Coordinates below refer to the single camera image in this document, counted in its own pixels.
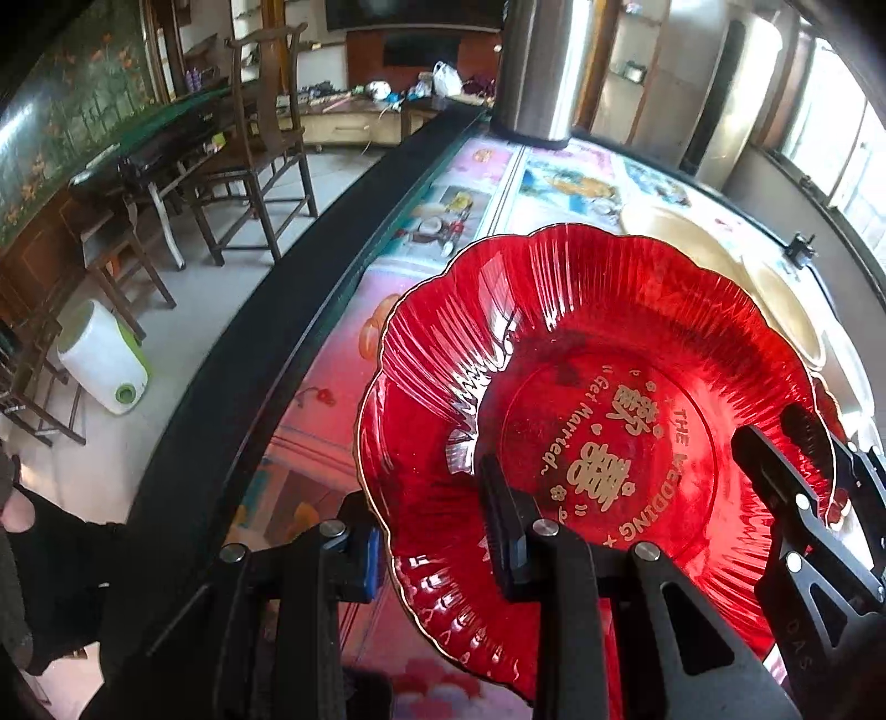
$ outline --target metal cylinder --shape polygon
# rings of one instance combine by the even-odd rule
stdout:
[[[511,0],[493,132],[553,150],[566,146],[593,20],[591,0]]]

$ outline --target floral wall painting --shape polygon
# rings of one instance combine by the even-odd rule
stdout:
[[[96,0],[0,116],[0,246],[153,102],[138,0]]]

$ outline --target green circle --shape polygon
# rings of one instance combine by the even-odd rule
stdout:
[[[120,404],[131,405],[136,401],[136,389],[129,383],[126,383],[117,388],[114,397],[117,398],[117,402]]]

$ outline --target person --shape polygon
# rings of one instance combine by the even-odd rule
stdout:
[[[20,480],[19,458],[0,450],[0,643],[41,675],[97,640],[123,526],[81,520]]]

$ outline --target window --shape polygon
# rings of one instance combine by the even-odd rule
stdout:
[[[886,269],[886,129],[821,39],[781,153],[843,214]]]
[[[830,197],[855,144],[865,94],[849,69],[818,39],[800,107],[782,154]]]

